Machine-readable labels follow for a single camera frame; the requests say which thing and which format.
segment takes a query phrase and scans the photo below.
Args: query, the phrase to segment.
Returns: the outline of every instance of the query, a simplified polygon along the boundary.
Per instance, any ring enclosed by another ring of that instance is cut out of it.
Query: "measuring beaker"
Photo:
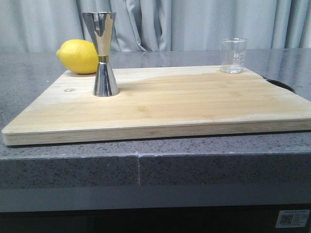
[[[225,73],[237,74],[244,71],[244,60],[248,39],[227,38],[223,40],[222,65]]]

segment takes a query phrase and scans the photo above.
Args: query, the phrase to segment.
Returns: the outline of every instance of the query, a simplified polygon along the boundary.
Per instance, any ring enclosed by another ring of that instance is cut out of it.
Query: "label sticker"
[[[276,228],[305,227],[310,210],[281,210],[278,213]]]

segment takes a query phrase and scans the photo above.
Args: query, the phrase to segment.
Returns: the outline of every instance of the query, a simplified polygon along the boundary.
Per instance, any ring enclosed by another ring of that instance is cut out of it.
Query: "cutting board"
[[[95,75],[62,74],[3,130],[6,145],[311,129],[311,102],[246,69],[114,69],[120,93],[92,94]]]

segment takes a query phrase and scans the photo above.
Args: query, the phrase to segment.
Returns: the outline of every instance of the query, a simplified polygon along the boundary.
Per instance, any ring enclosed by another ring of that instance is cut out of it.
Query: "jigger gold band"
[[[98,56],[99,62],[109,62],[109,56]]]

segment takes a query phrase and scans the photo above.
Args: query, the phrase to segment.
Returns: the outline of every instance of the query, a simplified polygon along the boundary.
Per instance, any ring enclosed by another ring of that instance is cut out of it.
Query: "gray speckled countertop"
[[[219,65],[220,51],[112,52],[113,68]],[[311,49],[249,50],[246,67],[311,100]],[[66,69],[0,53],[0,128]],[[311,132],[9,147],[0,212],[311,203]]]

